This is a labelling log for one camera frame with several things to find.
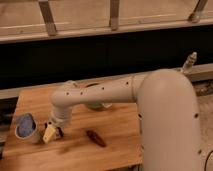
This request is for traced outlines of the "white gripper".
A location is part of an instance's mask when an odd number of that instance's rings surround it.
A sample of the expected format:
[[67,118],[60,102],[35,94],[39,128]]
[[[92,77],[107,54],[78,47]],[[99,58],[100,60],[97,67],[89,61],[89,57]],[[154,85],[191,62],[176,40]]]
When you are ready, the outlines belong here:
[[48,125],[43,136],[43,141],[45,143],[50,142],[55,138],[56,135],[56,127],[60,127],[61,129],[64,129],[69,123],[70,123],[70,118],[65,117],[65,118],[58,118],[55,116],[53,113],[50,114],[49,121],[54,125]]

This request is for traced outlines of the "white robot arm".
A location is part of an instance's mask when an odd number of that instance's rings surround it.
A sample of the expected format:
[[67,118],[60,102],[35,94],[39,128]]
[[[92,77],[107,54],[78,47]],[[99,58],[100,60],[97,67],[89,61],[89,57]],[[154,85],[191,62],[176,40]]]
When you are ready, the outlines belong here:
[[199,106],[191,81],[173,69],[80,88],[67,81],[51,95],[43,136],[49,142],[70,122],[74,106],[88,103],[137,105],[144,171],[202,171]]

